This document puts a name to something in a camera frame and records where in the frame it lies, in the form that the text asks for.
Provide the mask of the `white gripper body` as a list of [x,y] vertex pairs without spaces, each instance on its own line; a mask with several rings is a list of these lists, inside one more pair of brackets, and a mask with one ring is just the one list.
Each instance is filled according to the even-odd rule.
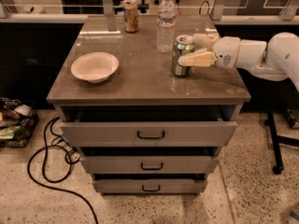
[[234,68],[241,39],[238,37],[225,36],[219,38],[213,45],[216,65],[221,68]]

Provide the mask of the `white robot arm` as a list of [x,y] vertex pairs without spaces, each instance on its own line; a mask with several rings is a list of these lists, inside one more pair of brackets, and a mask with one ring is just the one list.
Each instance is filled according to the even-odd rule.
[[178,59],[181,66],[240,68],[251,75],[282,81],[289,78],[299,91],[299,37],[283,32],[268,42],[242,39],[235,36],[218,37],[194,34],[199,50]]

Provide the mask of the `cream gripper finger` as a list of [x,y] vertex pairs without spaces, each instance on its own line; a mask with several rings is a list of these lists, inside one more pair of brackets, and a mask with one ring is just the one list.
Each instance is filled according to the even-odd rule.
[[211,50],[219,37],[217,35],[194,34],[192,38],[197,48]]
[[181,66],[209,67],[217,61],[216,55],[207,49],[199,49],[178,58]]

